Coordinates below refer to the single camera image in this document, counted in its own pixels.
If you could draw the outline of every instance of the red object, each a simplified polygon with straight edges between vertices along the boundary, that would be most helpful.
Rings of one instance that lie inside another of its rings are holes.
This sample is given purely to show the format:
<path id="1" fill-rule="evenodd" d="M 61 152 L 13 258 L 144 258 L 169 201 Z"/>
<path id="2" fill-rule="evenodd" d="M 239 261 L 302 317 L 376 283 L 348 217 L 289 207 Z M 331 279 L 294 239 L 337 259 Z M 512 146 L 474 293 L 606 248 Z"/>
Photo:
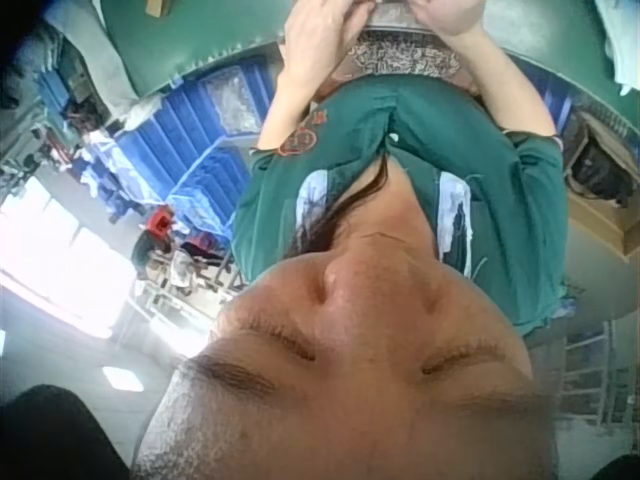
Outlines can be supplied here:
<path id="1" fill-rule="evenodd" d="M 166 238 L 173 225 L 173 210 L 168 205 L 159 207 L 147 221 L 147 230 L 159 238 Z"/>

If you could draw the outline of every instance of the eyelid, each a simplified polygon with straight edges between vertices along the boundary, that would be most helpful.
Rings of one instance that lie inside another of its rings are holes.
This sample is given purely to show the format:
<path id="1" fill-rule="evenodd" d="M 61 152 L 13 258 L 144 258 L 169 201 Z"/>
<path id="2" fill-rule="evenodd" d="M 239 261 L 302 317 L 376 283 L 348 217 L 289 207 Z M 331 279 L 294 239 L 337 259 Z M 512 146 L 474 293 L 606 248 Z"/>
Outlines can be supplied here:
<path id="1" fill-rule="evenodd" d="M 504 361 L 506 355 L 497 343 L 480 340 L 476 343 L 469 343 L 446 349 L 444 352 L 438 352 L 422 365 L 422 374 L 425 376 L 438 375 L 461 366 L 467 360 L 478 357 Z"/>
<path id="2" fill-rule="evenodd" d="M 266 321 L 260 316 L 246 319 L 242 327 L 244 330 L 260 333 L 273 338 L 288 351 L 307 362 L 316 360 L 315 352 L 309 342 L 296 329 Z"/>

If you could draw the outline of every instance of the patterned object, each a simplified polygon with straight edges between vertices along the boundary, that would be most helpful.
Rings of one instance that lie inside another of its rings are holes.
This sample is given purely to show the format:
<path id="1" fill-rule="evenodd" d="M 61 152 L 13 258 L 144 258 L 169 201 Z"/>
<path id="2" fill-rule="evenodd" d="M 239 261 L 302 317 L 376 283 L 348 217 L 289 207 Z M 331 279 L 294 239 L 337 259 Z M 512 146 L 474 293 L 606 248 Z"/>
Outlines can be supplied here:
<path id="1" fill-rule="evenodd" d="M 455 53 L 433 35 L 386 31 L 363 32 L 351 52 L 365 74 L 411 73 L 451 78 L 460 70 Z"/>

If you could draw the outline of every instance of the person in background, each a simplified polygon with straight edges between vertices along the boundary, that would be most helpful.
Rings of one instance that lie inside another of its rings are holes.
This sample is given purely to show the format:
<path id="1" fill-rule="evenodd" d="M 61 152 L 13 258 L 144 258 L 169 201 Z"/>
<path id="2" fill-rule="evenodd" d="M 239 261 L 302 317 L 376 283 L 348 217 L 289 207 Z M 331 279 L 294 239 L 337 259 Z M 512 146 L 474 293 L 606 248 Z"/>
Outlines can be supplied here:
<path id="1" fill-rule="evenodd" d="M 306 116 L 373 2 L 299 0 L 233 251 L 249 288 L 175 374 L 132 478 L 553 476 L 522 336 L 558 305 L 561 144 L 482 26 L 410 0 L 473 77 L 368 76 Z"/>

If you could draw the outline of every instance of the green surface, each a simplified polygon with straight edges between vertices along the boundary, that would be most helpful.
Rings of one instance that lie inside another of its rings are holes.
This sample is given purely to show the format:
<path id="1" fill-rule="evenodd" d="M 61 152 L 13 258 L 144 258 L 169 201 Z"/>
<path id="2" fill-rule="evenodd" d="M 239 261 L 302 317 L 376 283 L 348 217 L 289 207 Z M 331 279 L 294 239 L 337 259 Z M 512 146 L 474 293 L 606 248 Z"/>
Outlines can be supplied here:
<path id="1" fill-rule="evenodd" d="M 144 2 L 102 0 L 109 33 L 141 95 L 216 60 L 274 41 L 292 0 L 173 0 L 169 16 Z M 506 49 L 551 70 L 640 130 L 640 96 L 619 96 L 592 0 L 490 0 L 486 27 Z"/>

